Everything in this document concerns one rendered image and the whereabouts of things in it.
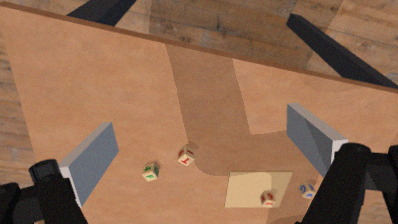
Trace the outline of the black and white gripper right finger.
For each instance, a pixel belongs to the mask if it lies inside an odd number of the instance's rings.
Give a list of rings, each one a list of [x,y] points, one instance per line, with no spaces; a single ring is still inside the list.
[[[287,103],[287,136],[324,178],[303,220],[294,224],[357,224],[366,190],[382,191],[398,224],[398,145],[375,153],[349,143],[297,102]]]

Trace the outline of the tan square mat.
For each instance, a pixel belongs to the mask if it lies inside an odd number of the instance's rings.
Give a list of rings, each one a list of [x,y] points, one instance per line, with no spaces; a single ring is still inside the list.
[[[293,171],[230,171],[225,208],[262,207],[264,191],[274,193],[279,207]]]

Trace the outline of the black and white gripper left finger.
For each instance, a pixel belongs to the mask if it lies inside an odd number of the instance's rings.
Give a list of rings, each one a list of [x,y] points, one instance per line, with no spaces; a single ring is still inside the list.
[[[0,185],[0,224],[88,224],[80,207],[118,152],[113,124],[103,122],[59,164],[47,159],[32,165],[33,186]]]

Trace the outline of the beige letter block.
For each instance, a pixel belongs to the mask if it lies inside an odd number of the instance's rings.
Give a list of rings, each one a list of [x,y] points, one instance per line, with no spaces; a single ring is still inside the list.
[[[304,182],[298,187],[302,197],[311,199],[316,194],[316,190],[313,184]]]
[[[159,175],[159,168],[156,166],[155,163],[144,165],[142,176],[147,181],[158,179],[158,175]]]
[[[274,193],[264,191],[260,196],[261,204],[265,207],[272,207],[276,203]]]
[[[182,149],[178,151],[177,161],[188,166],[191,162],[195,160],[195,150],[189,148],[188,146],[184,146]]]

